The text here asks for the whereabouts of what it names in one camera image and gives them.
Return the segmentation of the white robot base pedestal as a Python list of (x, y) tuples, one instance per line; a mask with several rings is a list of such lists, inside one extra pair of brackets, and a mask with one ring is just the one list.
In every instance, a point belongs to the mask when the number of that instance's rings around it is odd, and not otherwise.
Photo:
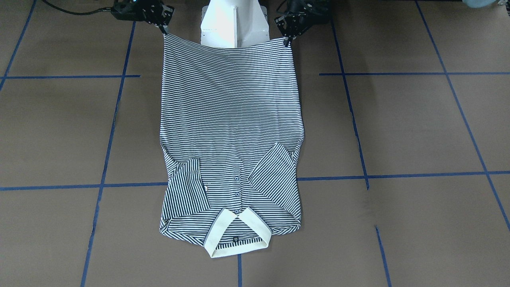
[(270, 40), (267, 8), (258, 0), (209, 1), (200, 29), (200, 43), (207, 47), (251, 47)]

